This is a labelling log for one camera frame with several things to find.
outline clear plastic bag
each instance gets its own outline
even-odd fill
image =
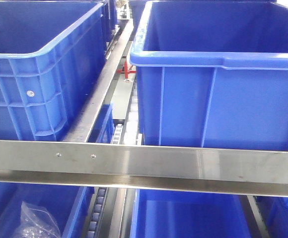
[[[61,238],[55,218],[44,207],[21,204],[20,226],[13,238]]]

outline screw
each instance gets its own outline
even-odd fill
[[[34,93],[33,91],[31,91],[31,90],[28,90],[28,91],[27,91],[27,96],[28,96],[28,97],[34,97],[34,96],[35,96],[35,93]]]

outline blue storage bin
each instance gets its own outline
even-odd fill
[[[130,59],[146,145],[288,151],[288,8],[147,2]]]
[[[0,238],[11,237],[20,225],[23,201],[45,207],[62,238],[80,238],[93,193],[92,187],[0,182]]]
[[[145,4],[148,1],[149,0],[129,0],[130,7],[132,9],[133,26],[134,26],[135,30],[138,28]],[[277,0],[261,0],[261,1],[274,1],[274,2],[276,2]]]
[[[105,63],[101,6],[0,1],[0,139],[62,139]]]
[[[258,197],[257,203],[271,238],[288,238],[288,197]]]
[[[250,238],[236,195],[137,190],[131,238]]]
[[[114,134],[112,105],[104,104],[94,124],[88,142],[110,144]]]

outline crate rim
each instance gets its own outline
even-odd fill
[[[153,0],[145,8],[136,32],[130,63],[144,67],[221,67],[225,69],[288,70],[288,53],[253,52],[186,52],[186,51],[145,51],[144,43],[153,3],[167,2]],[[280,5],[274,2],[267,4]]]
[[[49,1],[39,1],[39,0],[0,0],[0,2],[39,2],[44,4],[44,2],[53,3],[53,4],[60,4],[64,2],[75,2],[77,4],[79,3],[92,3],[94,6],[86,12],[84,15],[82,15],[80,18],[78,18],[75,22],[73,22],[69,27],[64,29],[61,33],[59,33],[57,36],[55,36],[51,41],[49,41],[47,44],[45,44],[42,48],[35,52],[29,52],[29,53],[0,53],[0,59],[23,59],[23,58],[34,58],[41,55],[44,55],[48,52],[50,52],[55,45],[59,44],[63,38],[67,37],[74,29],[76,29],[81,23],[83,23],[86,19],[88,19],[92,14],[94,14],[98,9],[100,9],[103,6],[103,3],[98,1],[83,1],[83,0],[63,0],[63,1],[56,1],[56,0],[49,0]]]

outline metal rail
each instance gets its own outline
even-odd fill
[[[97,116],[102,107],[105,96],[108,92],[112,78],[118,68],[120,59],[127,43],[129,42],[131,33],[133,31],[133,21],[129,20],[126,24],[122,34],[119,37],[114,49],[104,65],[92,94],[92,98],[83,107],[80,115],[77,117],[75,124],[67,134],[64,141],[70,142],[87,142],[97,119]]]
[[[288,196],[288,152],[0,140],[0,181]]]

